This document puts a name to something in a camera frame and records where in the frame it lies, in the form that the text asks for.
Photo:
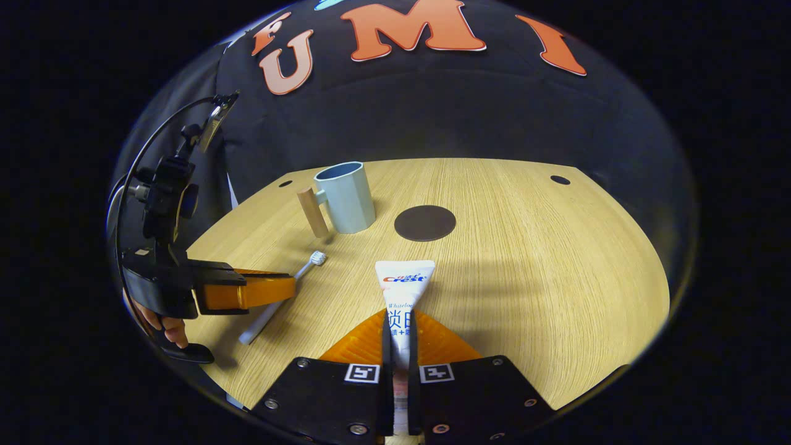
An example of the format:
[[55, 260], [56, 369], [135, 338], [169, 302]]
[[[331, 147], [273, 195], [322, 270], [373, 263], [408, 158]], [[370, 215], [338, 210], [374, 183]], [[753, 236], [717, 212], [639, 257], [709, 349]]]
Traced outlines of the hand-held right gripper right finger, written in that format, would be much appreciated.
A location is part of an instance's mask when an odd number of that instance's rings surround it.
[[517, 444], [557, 412], [505, 355], [480, 357], [427, 315], [410, 315], [407, 431], [424, 444]]

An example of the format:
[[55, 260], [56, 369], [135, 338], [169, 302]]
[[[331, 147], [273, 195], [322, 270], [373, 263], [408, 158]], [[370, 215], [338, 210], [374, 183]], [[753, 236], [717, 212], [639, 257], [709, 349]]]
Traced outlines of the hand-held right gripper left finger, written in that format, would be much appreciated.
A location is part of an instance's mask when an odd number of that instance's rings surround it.
[[294, 439], [384, 444], [394, 432], [393, 366], [387, 313], [381, 310], [324, 357], [294, 358], [251, 413]]

